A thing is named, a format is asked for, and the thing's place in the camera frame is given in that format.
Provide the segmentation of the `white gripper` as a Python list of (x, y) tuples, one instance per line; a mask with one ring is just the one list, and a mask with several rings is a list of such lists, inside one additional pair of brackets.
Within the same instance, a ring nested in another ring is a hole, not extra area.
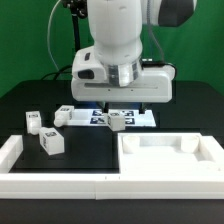
[[(108, 102), (169, 102), (172, 99), (174, 66), (169, 63), (137, 60), (121, 66), (103, 65), (107, 80), (101, 83), (72, 78), (71, 91), (77, 101), (103, 101), (103, 113)], [(139, 104), (139, 114), (145, 114), (146, 104)]]

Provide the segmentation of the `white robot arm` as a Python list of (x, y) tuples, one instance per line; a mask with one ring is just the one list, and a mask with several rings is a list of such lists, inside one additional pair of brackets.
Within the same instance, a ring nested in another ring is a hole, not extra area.
[(197, 0), (87, 0), (94, 45), (79, 50), (71, 90), (77, 101), (166, 103), (172, 99), (175, 67), (141, 59), (143, 26), (178, 27)]

